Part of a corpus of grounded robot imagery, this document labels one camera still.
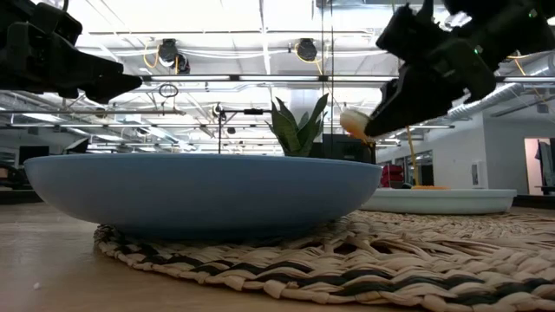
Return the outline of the dark hanging garment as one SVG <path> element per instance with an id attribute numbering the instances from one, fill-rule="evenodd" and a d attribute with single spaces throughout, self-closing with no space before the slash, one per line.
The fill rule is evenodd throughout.
<path id="1" fill-rule="evenodd" d="M 555 164 L 553 163 L 551 145 L 546 141 L 538 140 L 538 150 L 535 159 L 540 163 L 543 185 L 555 186 Z"/>

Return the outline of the black boom stand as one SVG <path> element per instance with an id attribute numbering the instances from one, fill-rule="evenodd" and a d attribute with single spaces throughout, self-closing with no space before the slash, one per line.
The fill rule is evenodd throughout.
<path id="1" fill-rule="evenodd" d="M 223 129 L 223 116 L 227 113 L 232 114 L 231 117 L 227 119 L 230 121 L 236 114 L 244 115 L 262 115 L 269 114 L 271 111 L 269 109 L 261 108 L 246 108 L 246 109 L 224 109 L 220 104 L 215 107 L 215 112 L 218 115 L 218 154 L 221 154 L 222 149 L 222 129 Z"/>

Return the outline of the yellow crumb topped donut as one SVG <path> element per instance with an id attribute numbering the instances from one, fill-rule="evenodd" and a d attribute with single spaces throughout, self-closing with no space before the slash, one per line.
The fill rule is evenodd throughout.
<path id="1" fill-rule="evenodd" d="M 374 143 L 375 140 L 365 133 L 366 126 L 371 122 L 368 115 L 355 109 L 346 109 L 341 112 L 339 123 L 341 127 L 353 138 L 364 143 Z"/>

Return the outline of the silver ventilation duct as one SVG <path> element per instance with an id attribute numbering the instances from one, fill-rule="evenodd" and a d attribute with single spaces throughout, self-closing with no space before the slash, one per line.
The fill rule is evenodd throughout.
<path id="1" fill-rule="evenodd" d="M 461 120 L 481 112 L 487 108 L 496 106 L 503 101 L 509 101 L 516 97 L 524 90 L 521 83 L 508 83 L 499 88 L 496 88 L 492 93 L 479 101 L 474 101 L 469 104 L 461 104 L 457 107 L 450 109 L 445 115 L 449 120 Z"/>

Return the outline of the black monitor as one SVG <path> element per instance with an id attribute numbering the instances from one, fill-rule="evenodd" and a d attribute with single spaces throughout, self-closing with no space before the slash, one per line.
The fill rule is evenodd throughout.
<path id="1" fill-rule="evenodd" d="M 49 146 L 19 146 L 18 165 L 22 166 L 27 159 L 49 156 Z"/>

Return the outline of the long grey ceiling rail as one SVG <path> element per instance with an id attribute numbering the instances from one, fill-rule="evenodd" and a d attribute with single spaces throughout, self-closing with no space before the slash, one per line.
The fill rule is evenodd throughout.
<path id="1" fill-rule="evenodd" d="M 155 115 L 186 115 L 187 112 L 181 110 L 73 110 L 73 111 L 62 111 L 62 110 L 2 110 L 0 109 L 0 114 L 85 114 L 85 115 L 110 115 L 110 114 L 155 114 Z"/>

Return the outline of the long ceiling light strip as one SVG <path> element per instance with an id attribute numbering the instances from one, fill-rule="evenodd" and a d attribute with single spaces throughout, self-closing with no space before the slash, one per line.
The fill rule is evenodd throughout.
<path id="1" fill-rule="evenodd" d="M 141 75 L 144 82 L 264 81 L 264 82 L 387 82 L 390 75 Z"/>

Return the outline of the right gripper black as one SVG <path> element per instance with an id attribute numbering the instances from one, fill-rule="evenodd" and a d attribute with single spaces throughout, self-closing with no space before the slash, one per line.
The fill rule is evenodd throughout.
<path id="1" fill-rule="evenodd" d="M 381 86 L 382 100 L 364 133 L 376 137 L 444 116 L 465 92 L 477 101 L 495 88 L 493 72 L 479 50 L 466 42 L 443 43 L 424 58 L 407 62 L 397 78 Z"/>

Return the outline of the green snake plant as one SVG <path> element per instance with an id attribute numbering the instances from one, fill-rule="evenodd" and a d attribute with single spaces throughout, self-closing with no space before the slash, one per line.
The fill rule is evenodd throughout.
<path id="1" fill-rule="evenodd" d="M 314 140 L 323 132 L 324 109 L 328 104 L 329 94 L 318 99 L 311 113 L 305 112 L 300 121 L 284 102 L 276 98 L 271 103 L 271 123 L 267 123 L 276 136 L 284 154 L 291 157 L 308 157 Z"/>

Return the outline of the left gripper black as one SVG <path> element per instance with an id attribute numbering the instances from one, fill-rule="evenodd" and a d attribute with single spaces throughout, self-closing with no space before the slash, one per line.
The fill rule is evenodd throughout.
<path id="1" fill-rule="evenodd" d="M 64 87 L 49 78 L 49 53 L 54 34 L 45 34 L 34 24 L 0 19 L 0 90 L 58 93 L 76 99 L 79 91 L 97 103 L 142 85 L 138 76 L 124 74 L 124 66 L 76 49 L 64 53 Z"/>

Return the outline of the red stacked seats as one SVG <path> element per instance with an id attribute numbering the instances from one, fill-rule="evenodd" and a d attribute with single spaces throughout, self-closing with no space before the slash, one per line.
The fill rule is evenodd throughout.
<path id="1" fill-rule="evenodd" d="M 402 166 L 387 164 L 382 169 L 381 187 L 401 188 L 404 184 L 404 169 Z"/>

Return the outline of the dark blue shallow bowl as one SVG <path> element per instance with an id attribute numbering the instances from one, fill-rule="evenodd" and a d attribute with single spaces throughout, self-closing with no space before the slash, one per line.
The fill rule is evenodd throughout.
<path id="1" fill-rule="evenodd" d="M 44 156 L 24 169 L 72 218 L 166 239 L 292 236 L 359 209 L 382 175 L 347 160 L 196 153 Z"/>

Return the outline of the pale blue plate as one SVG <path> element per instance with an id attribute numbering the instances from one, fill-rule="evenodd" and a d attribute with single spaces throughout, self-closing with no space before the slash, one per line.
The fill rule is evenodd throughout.
<path id="1" fill-rule="evenodd" d="M 428 215 L 484 215 L 510 210 L 515 190 L 380 188 L 361 206 L 363 211 Z"/>

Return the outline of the round woven straw mat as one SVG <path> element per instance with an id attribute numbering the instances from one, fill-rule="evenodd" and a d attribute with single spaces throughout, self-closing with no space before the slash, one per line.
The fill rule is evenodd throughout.
<path id="1" fill-rule="evenodd" d="M 292 238 L 164 240 L 101 225 L 94 240 L 135 270 L 276 299 L 555 312 L 554 217 L 356 211 Z"/>

